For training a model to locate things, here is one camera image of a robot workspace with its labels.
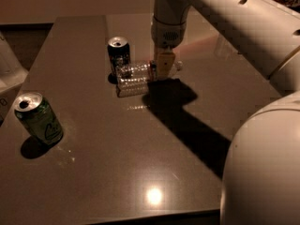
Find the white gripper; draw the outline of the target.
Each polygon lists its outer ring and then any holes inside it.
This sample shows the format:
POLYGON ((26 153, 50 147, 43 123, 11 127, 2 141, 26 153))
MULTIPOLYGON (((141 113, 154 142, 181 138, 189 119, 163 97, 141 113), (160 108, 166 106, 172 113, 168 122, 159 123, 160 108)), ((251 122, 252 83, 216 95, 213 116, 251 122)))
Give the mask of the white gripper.
MULTIPOLYGON (((166 24, 158 21, 156 18, 152 19, 151 37, 157 48, 176 48, 183 41, 187 24, 166 24)), ((175 53, 173 51, 164 51, 157 54, 157 78, 165 80, 169 77, 175 60, 175 53)))

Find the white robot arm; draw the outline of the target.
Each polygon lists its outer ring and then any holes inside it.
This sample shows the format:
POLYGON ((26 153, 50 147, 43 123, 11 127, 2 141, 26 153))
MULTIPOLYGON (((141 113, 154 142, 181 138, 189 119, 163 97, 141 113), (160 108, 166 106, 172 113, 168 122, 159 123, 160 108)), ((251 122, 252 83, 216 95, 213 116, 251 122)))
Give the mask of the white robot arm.
POLYGON ((152 39, 175 48, 197 10, 235 49, 216 64, 242 84, 241 104, 273 89, 280 99, 236 131, 226 156, 221 225, 300 225, 300 16, 273 0, 155 0, 152 39))

